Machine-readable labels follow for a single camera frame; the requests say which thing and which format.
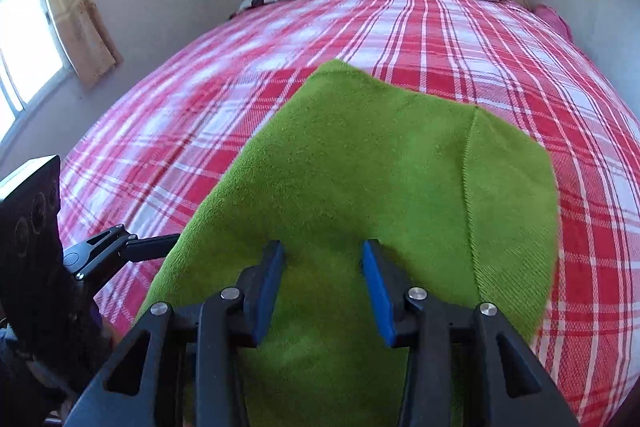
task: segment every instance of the black device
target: black device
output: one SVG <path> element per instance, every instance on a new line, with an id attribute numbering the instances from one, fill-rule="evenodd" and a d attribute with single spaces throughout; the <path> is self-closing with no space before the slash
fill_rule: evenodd
<path id="1" fill-rule="evenodd" d="M 260 264 L 203 303 L 153 304 L 111 352 L 95 293 L 126 262 L 164 257 L 179 236 L 139 239 L 116 225 L 63 250 L 59 177 L 60 159 L 48 156 L 0 183 L 0 303 L 10 324 L 0 329 L 3 422 L 61 425 L 47 414 L 71 399 L 68 427 L 175 427 L 194 380 L 198 427 L 247 427 L 236 349 L 256 347 L 268 331 L 282 245 L 270 241 Z M 578 425 L 495 305 L 436 299 L 376 240 L 363 243 L 362 267 L 385 342 L 410 350 L 399 427 L 449 427 L 454 360 L 468 368 L 465 427 Z"/>

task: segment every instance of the metal screw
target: metal screw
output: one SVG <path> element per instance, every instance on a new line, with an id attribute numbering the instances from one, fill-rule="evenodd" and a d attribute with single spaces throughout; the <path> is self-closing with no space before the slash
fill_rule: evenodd
<path id="1" fill-rule="evenodd" d="M 427 290 L 420 288 L 420 286 L 414 286 L 409 288 L 409 298 L 414 301 L 424 301 L 427 298 Z"/>
<path id="2" fill-rule="evenodd" d="M 220 292 L 220 296 L 225 301 L 232 301 L 240 296 L 240 290 L 234 286 L 229 286 L 229 288 L 225 288 Z"/>
<path id="3" fill-rule="evenodd" d="M 483 302 L 482 304 L 480 304 L 480 313 L 482 315 L 486 315 L 487 317 L 493 317 L 495 314 L 497 314 L 498 312 L 498 308 L 495 306 L 495 304 L 492 304 L 491 302 Z"/>
<path id="4" fill-rule="evenodd" d="M 164 315 L 169 309 L 169 304 L 166 302 L 156 302 L 155 304 L 151 304 L 150 309 L 152 315 Z"/>

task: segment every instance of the blue gripper pad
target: blue gripper pad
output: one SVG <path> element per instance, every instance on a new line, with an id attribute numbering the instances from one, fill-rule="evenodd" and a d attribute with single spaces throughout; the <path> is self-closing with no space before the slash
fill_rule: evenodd
<path id="1" fill-rule="evenodd" d="M 396 343 L 396 336 L 398 336 L 396 328 L 394 328 L 393 306 L 369 241 L 365 241 L 362 244 L 362 270 L 369 289 L 369 299 L 378 331 L 382 335 L 385 344 L 393 347 Z"/>
<path id="2" fill-rule="evenodd" d="M 264 338 L 269 330 L 271 323 L 271 315 L 276 305 L 278 297 L 278 289 L 280 288 L 280 279 L 284 270 L 284 248 L 279 241 L 271 241 L 270 247 L 273 249 L 269 256 L 271 260 L 264 274 L 264 281 L 260 288 L 260 297 L 255 311 L 255 327 L 252 331 L 252 337 L 256 345 Z"/>

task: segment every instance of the beige curtain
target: beige curtain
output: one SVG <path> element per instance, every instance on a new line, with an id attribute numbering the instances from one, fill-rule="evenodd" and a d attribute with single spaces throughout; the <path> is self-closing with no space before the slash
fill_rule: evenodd
<path id="1" fill-rule="evenodd" d="M 95 86 L 122 61 L 92 0 L 47 0 L 54 26 L 82 84 Z"/>

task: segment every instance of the red and white plaid blanket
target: red and white plaid blanket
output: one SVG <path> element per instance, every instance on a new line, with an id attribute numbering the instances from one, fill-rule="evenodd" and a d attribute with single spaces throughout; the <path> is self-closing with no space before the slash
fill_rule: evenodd
<path id="1" fill-rule="evenodd" d="M 531 347 L 583 425 L 612 416 L 640 374 L 640 130 L 594 66 L 515 4 L 296 0 L 250 10 L 187 46 L 117 102 L 66 159 L 65 246 L 124 223 L 180 232 L 245 142 L 320 64 L 475 103 L 550 153 L 558 269 Z M 98 295 L 120 330 L 161 262 Z"/>

